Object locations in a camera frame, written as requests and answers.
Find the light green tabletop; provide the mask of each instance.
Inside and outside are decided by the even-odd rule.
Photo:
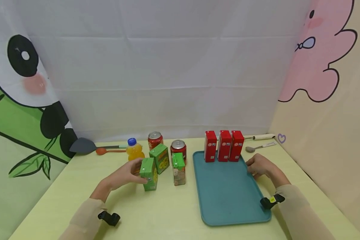
[[[112,192],[106,202],[108,212],[116,212],[121,220],[116,227],[103,223],[96,239],[290,239],[278,207],[272,209],[271,221],[226,227],[208,227],[202,221],[195,183],[192,154],[204,149],[204,138],[184,139],[187,144],[187,184],[174,186],[171,167],[158,179],[157,191],[145,192],[142,185],[129,184]],[[246,140],[245,146],[256,147],[274,140]],[[170,146],[172,140],[164,140]],[[148,156],[147,141],[143,145]],[[118,145],[124,142],[97,143],[97,146]],[[256,152],[263,154],[284,171],[292,184],[298,186],[313,209],[336,239],[360,240],[360,233],[339,209],[314,184],[291,157],[276,145]],[[242,151],[248,160],[253,154]],[[57,239],[69,220],[86,200],[98,182],[127,161],[126,153],[107,153],[97,156],[75,156],[51,187],[35,205],[10,240]],[[260,177],[259,187],[265,197],[274,194],[266,177]]]

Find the white handle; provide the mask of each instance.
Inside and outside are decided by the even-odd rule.
[[[271,143],[268,143],[268,144],[264,144],[264,145],[262,145],[262,147],[270,147],[270,146],[273,146],[273,145],[276,145],[276,142],[271,142]]]
[[[271,139],[274,137],[275,134],[263,134],[263,135],[253,136],[253,140]]]

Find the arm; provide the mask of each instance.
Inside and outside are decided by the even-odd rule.
[[[146,184],[147,180],[133,175],[141,167],[142,159],[128,161],[97,185],[93,193],[77,210],[69,222],[69,226],[59,240],[93,240],[96,236],[101,220],[98,215],[107,210],[105,203],[110,192],[129,183]]]
[[[255,179],[265,174],[276,187],[276,193],[285,197],[284,202],[280,203],[279,207],[292,239],[335,239],[312,210],[301,191],[296,186],[291,185],[285,174],[275,164],[260,154],[255,154],[246,164],[248,171],[254,175]]]

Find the yellow sticker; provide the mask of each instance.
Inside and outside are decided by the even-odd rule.
[[[274,202],[276,202],[276,199],[275,199],[275,197],[271,197],[271,198],[269,199],[269,202],[271,202],[271,203],[274,203]]]

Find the wall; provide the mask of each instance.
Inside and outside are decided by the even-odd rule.
[[[299,42],[316,45],[296,51],[270,132],[360,231],[360,1],[346,23],[351,9],[351,0],[313,2]],[[353,48],[354,32],[334,35],[345,23]]]
[[[268,131],[306,0],[16,0],[78,136]]]
[[[76,135],[10,0],[0,0],[0,240],[73,157]]]

